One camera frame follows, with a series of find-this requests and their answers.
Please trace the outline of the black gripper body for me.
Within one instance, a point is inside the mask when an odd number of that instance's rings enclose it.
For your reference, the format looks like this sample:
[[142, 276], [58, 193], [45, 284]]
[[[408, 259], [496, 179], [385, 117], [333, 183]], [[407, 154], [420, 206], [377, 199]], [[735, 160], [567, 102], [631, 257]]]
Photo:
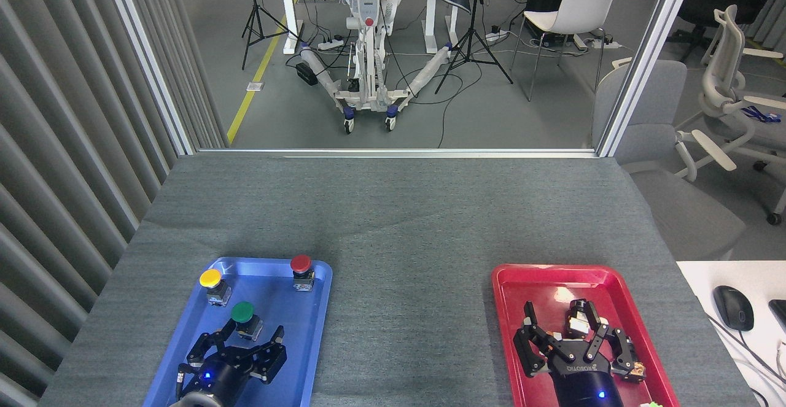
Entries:
[[179, 365], [180, 405], [234, 405], [250, 377], [252, 357], [230, 346], [212, 354], [199, 367]]
[[600, 353], [584, 359], [587, 343], [559, 341], [548, 354], [547, 366], [559, 406], [620, 406], [621, 395], [611, 363]]

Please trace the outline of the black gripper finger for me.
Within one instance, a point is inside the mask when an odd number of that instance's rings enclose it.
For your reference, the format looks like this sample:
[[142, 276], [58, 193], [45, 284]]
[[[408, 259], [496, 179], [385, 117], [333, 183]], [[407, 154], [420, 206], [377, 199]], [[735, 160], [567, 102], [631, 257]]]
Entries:
[[286, 346], [283, 345], [283, 337], [286, 334], [283, 326], [278, 326], [274, 334], [267, 343], [254, 346], [247, 352], [252, 357], [252, 364], [247, 374], [250, 378], [256, 378], [262, 384], [271, 384], [287, 360]]
[[522, 327], [513, 335], [513, 343], [525, 376], [533, 378], [538, 373], [547, 373], [547, 364], [553, 357], [568, 362], [568, 351], [561, 339], [538, 326], [532, 301], [525, 303], [523, 314]]
[[228, 320], [221, 329], [201, 334], [186, 356], [186, 362], [189, 365], [202, 365], [211, 348], [216, 347], [218, 351], [222, 351], [225, 341], [235, 331], [236, 326], [238, 323], [235, 320]]
[[593, 362], [599, 355], [599, 350], [604, 340], [609, 340], [614, 354], [611, 372], [630, 376], [632, 371], [634, 371], [636, 360], [632, 358], [631, 346], [627, 343], [625, 332], [620, 328], [611, 328], [607, 322], [603, 322], [592, 301], [586, 302], [585, 312], [589, 327], [594, 331], [594, 334], [583, 355], [584, 362]]

